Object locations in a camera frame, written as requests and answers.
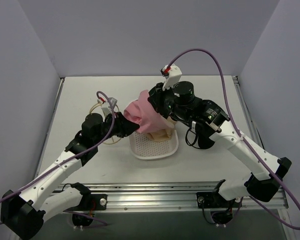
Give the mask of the pink bucket hat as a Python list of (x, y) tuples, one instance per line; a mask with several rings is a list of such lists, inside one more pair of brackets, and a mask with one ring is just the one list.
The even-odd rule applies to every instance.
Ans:
[(174, 124), (157, 113), (148, 101), (149, 91), (140, 92), (137, 100), (132, 101), (124, 109), (124, 117), (139, 125), (140, 134), (153, 134), (159, 131), (174, 129)]

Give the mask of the black NY baseball cap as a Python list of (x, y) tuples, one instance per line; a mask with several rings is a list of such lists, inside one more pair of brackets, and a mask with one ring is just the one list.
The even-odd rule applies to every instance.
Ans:
[(202, 100), (195, 107), (191, 115), (192, 125), (187, 130), (185, 140), (187, 144), (195, 149), (206, 150), (214, 145), (209, 137), (215, 133), (215, 130), (210, 126), (215, 119), (217, 113), (215, 104), (210, 100)]

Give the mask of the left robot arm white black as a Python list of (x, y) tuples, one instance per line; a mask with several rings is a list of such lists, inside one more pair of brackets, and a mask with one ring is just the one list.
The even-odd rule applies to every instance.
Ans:
[(56, 195), (52, 192), (72, 173), (82, 168), (98, 152), (105, 140), (125, 138), (140, 126), (127, 120), (121, 112), (102, 117), (98, 113), (86, 116), (81, 130), (60, 156), (30, 186), (20, 193), (3, 195), (1, 222), (23, 240), (34, 237), (50, 218), (70, 208), (90, 210), (96, 205), (91, 191), (81, 183), (72, 183)]

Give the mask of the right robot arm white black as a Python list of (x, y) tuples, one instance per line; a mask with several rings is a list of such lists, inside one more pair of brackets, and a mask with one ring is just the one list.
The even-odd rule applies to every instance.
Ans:
[(163, 89), (163, 85), (158, 83), (149, 91), (148, 102), (157, 113), (194, 131), (200, 149), (222, 145), (250, 170), (247, 177), (221, 180), (213, 190), (213, 203), (221, 207), (244, 196), (269, 202), (280, 188), (276, 179), (283, 179), (291, 161), (266, 152), (243, 132), (236, 132), (218, 104), (195, 96), (191, 82), (181, 81), (170, 89)]

